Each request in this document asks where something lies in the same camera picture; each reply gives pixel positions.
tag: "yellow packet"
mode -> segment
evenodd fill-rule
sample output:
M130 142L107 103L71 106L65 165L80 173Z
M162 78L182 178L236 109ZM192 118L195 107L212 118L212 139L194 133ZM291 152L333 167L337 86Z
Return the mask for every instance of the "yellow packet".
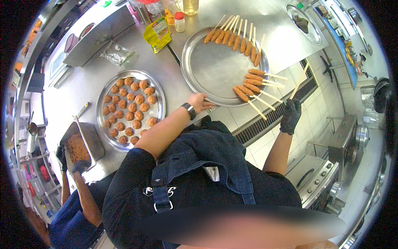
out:
M172 40L166 18L163 16L149 24L145 28L143 37L151 45L153 52L157 54Z

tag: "jar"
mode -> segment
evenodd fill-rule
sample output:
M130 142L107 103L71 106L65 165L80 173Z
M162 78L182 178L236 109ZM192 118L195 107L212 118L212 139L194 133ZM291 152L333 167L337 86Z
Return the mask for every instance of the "jar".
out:
M178 33L185 31L185 14L183 12L177 12L174 14L174 24Z

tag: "black t-shirt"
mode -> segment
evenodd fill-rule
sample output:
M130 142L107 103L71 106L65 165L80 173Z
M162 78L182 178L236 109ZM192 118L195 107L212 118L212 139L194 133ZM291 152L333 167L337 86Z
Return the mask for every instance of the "black t-shirt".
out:
M300 196L288 179L278 173L264 173L249 162L247 165L257 204L301 208ZM149 152L132 149L108 189L102 220L110 240L119 249L162 248L161 241L137 229L141 220L156 214L150 184L155 166L155 159ZM168 185L168 192L174 208L243 204L241 195L213 182L202 167L176 177Z

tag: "cooking oil bottle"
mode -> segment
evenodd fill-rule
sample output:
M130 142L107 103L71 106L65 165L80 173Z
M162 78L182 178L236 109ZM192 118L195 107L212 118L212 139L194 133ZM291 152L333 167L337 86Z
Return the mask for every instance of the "cooking oil bottle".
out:
M183 0L184 13L187 16L194 16L198 13L199 0Z

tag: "raw meatball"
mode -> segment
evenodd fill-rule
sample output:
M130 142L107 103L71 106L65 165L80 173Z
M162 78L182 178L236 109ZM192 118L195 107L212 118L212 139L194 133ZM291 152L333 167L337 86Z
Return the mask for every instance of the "raw meatball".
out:
M157 119L154 118L154 117L151 117L151 118L148 119L148 125L149 125L150 127L156 125L157 122L158 122Z
M132 83L131 86L130 86L130 88L131 88L131 90L133 90L133 91L137 91L138 88L140 88L140 84L138 84L137 82Z
M121 111L121 110L115 111L115 117L116 118L123 118L123 111Z
M115 106L115 104L110 104L110 105L108 106L108 109L109 109L110 112L115 112L115 111L116 111L116 106Z
M127 121L131 121L131 120L133 120L133 119L134 119L134 113L128 112L128 113L126 114L126 120L127 120Z
M152 95L153 93L155 93L155 89L153 89L153 87L145 88L144 93L145 95Z
M142 114L141 111L136 111L134 116L135 116L135 119L138 120L138 121L141 121L141 120L144 119L144 115Z
M104 127L107 128L107 129L109 129L109 128L111 127L111 123L110 123L108 120L105 120L105 121L103 122L103 125L104 125Z
M124 88L120 88L119 95L122 96L122 97L126 96L127 95L127 90L124 89Z
M123 131L124 130L124 124L122 122L117 123L116 129L118 131Z
M134 95L134 93L132 93L132 92L129 92L129 94L127 94L127 100L130 100L130 101L132 101L132 100L134 100L134 98L135 98L135 95Z
M121 100L119 101L119 107L122 109L126 109L127 101L126 100Z
M119 144L125 144L125 143L127 143L127 137L126 136L119 137Z
M111 137L116 137L119 134L116 129L112 129L109 133L111 134Z
M151 105L156 103L156 97L155 96L149 96L147 99L148 103L150 103Z
M105 106L105 107L102 109L102 114L105 115L105 116L109 114L109 108L108 108L107 106Z
M118 80L116 81L116 85L117 85L118 87L124 86L124 80L123 80L122 78L118 79Z
M143 103L143 104L140 106L140 110L143 111L143 112L148 111L149 108L150 108L150 105L148 105L147 103Z
M134 128L134 129L139 129L139 128L141 128L141 121L139 121L139 120L134 120L134 121L133 121L133 128Z
M129 110L130 112L135 112L135 111L137 111L137 105L136 105L135 103L129 104L128 110Z
M138 142L139 138L138 137L132 137L130 139L130 143L132 143L133 145L135 145Z
M141 94L140 94L140 95L137 95L137 96L135 97L135 102L136 102L137 104L139 104L139 105L141 105L142 103L144 103L144 101L145 101L145 98L144 98L144 96L142 96Z
M111 93L113 93L113 94L117 93L118 91L119 91L119 87L118 87L117 85L114 85L114 86L111 88Z
M115 96L112 97L112 102L113 102L114 104L119 103L119 101L120 101L120 97L119 97L119 96L115 95Z
M148 87L148 82L146 81L146 80L142 80L142 81L140 81L140 88L141 89L145 89L145 88L147 88Z
M105 97L103 98L103 101L105 102L105 103L108 103L109 101L111 101L112 100L112 97L110 96L110 95L105 95Z
M131 137L134 134L133 129L131 129L130 127L126 128L125 133L126 133L126 136L129 136L129 137Z
M127 78L125 78L125 84L126 84L127 86L131 85L132 82L133 82L133 78L132 78L132 77L127 77Z
M108 120L109 120L109 123L111 123L111 124L115 124L116 123L116 117L114 115L110 115Z

